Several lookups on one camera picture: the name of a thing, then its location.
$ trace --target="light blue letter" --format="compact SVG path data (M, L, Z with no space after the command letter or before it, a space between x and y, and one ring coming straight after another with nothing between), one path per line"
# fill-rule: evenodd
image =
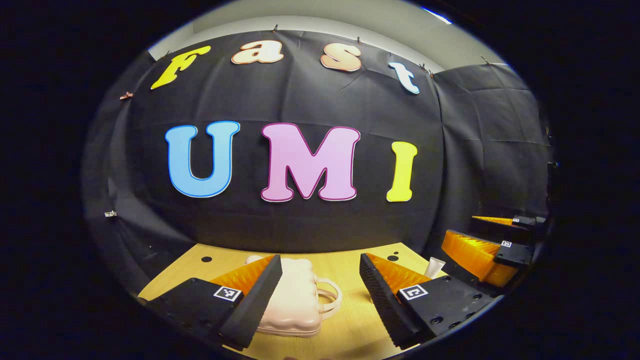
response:
M402 65L401 63L389 63L389 66L391 66L396 70L396 75L398 75L398 80L400 80L400 84L402 84L402 86L404 86L405 89L409 90L414 94L417 94L420 92L420 89L418 89L418 87L411 82L410 78L413 77L413 74L409 70L407 70L406 67L404 67L404 65Z
M177 126L166 132L169 143L169 177L173 186L190 197L212 197L225 191L231 181L231 141L240 131L235 121L218 121L207 126L213 137L213 170L206 179L191 173L191 139L198 133L195 126Z

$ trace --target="letter m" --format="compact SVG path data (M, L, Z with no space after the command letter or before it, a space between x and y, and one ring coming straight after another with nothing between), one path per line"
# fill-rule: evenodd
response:
M329 201L356 197L353 187L353 153L360 133L350 127L333 127L324 137L315 154L307 145L295 124L276 123L262 128L269 139L269 183L261 196L266 201L284 202L293 199L287 186L287 171L304 199L309 199L322 174L326 171L320 198Z

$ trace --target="pink handbag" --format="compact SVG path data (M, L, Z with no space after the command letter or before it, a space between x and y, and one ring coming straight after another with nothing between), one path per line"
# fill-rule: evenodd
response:
M262 259L249 256L245 264ZM307 259L282 258L282 276L267 305L258 332L280 336L308 338L320 332L322 321L334 315L342 304L342 291L333 281L318 278L313 265ZM338 294L317 288L325 282ZM319 295L334 299L329 304L320 304Z

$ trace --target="ceiling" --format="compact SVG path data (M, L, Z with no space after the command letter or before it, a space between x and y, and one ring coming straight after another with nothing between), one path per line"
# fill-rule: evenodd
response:
M359 26L416 50L444 69L484 63L481 56L492 63L505 63L455 24L446 24L401 0L237 0L194 20L193 31L275 15L320 17Z

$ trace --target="bag handle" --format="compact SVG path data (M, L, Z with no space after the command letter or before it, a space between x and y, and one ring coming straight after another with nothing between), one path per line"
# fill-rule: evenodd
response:
M330 292L330 291L326 291L323 289L318 289L318 293L321 293L323 295L327 295L327 296L331 296L332 298L335 299L335 301L330 302L329 304L322 304L323 306L323 310L322 310L322 320L328 319L331 316L333 316L335 313L338 312L338 310L340 310L340 305L342 304L342 290L340 290L340 287L333 281L326 279L324 277L319 277L317 282L324 282L325 284L329 284L331 285L338 293L337 297L335 296L334 293Z

